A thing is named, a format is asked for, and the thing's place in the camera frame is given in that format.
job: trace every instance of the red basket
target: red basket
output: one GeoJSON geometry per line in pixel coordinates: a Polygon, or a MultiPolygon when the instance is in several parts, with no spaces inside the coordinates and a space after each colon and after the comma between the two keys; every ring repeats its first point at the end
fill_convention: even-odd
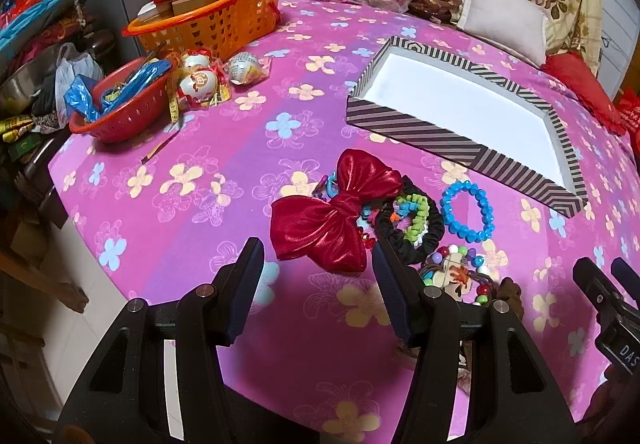
{"type": "MultiPolygon", "coordinates": [[[[116,83],[125,81],[127,76],[140,67],[144,61],[144,57],[133,60],[97,82],[91,90],[94,105],[99,107],[103,92],[115,86],[116,83]]],[[[166,83],[170,74],[171,70],[167,71],[161,78],[133,96],[124,105],[93,123],[87,123],[84,117],[74,112],[69,119],[70,130],[74,134],[92,135],[103,143],[117,143],[140,134],[158,119],[162,111],[168,109],[166,83]]]]}

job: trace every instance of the bed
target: bed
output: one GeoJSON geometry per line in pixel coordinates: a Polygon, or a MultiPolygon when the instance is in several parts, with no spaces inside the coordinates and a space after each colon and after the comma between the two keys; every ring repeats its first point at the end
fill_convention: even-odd
{"type": "MultiPolygon", "coordinates": [[[[496,226],[491,240],[472,246],[495,280],[508,276],[522,286],[524,326],[580,418],[607,361],[593,347],[598,326],[572,266],[587,256],[608,273],[623,257],[640,268],[640,182],[628,137],[601,128],[555,79],[460,31],[333,0],[280,0],[280,9],[280,27],[248,47],[274,57],[270,78],[187,113],[147,164],[142,157],[175,129],[167,119],[119,147],[72,135],[52,160],[71,221],[104,272],[126,297],[170,301],[209,282],[247,237],[260,237],[266,263],[246,328],[235,345],[220,348],[226,384],[306,426],[386,444],[413,371],[370,265],[343,276],[306,257],[277,261],[271,204],[310,195],[350,147],[407,174],[433,198],[469,179],[487,191],[496,226]],[[346,97],[390,36],[485,64],[552,104],[580,161],[584,209],[565,218],[463,166],[348,125],[346,97]]],[[[462,204],[456,217],[478,222],[475,204],[462,204]]],[[[457,240],[446,233],[443,243],[457,240]]],[[[465,399],[458,392],[451,435],[464,431],[465,399]]]]}

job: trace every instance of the red bow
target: red bow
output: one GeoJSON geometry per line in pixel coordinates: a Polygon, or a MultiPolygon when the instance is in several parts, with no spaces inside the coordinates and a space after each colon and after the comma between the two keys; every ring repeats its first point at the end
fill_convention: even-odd
{"type": "Polygon", "coordinates": [[[304,195],[271,205],[271,244],[279,260],[307,255],[332,273],[362,272],[367,253],[355,220],[362,204],[402,190],[398,170],[362,150],[345,150],[338,160],[340,192],[329,202],[304,195]]]}

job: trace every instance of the metal screw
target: metal screw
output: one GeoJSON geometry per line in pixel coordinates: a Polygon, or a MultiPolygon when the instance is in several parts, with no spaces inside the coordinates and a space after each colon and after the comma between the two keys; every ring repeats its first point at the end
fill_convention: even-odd
{"type": "Polygon", "coordinates": [[[439,298],[440,296],[442,296],[442,289],[436,287],[435,285],[427,285],[424,288],[423,293],[425,296],[428,296],[430,298],[439,298]]]}
{"type": "Polygon", "coordinates": [[[134,298],[127,302],[127,310],[129,312],[138,312],[145,306],[145,301],[142,298],[134,298]]]}
{"type": "Polygon", "coordinates": [[[505,300],[497,299],[492,305],[494,306],[494,309],[497,310],[500,314],[509,312],[509,304],[505,302],[505,300]]]}
{"type": "Polygon", "coordinates": [[[201,298],[211,296],[215,292],[216,288],[210,283],[203,283],[196,289],[196,294],[201,298]]]}

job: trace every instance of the white plastic bag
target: white plastic bag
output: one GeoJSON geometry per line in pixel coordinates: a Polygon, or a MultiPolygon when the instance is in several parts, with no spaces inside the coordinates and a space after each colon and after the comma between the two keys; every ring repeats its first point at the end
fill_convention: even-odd
{"type": "Polygon", "coordinates": [[[100,81],[104,73],[91,54],[78,54],[72,43],[63,44],[58,51],[58,68],[56,69],[56,112],[60,128],[69,122],[66,111],[65,92],[71,87],[71,82],[78,74],[100,81]]]}

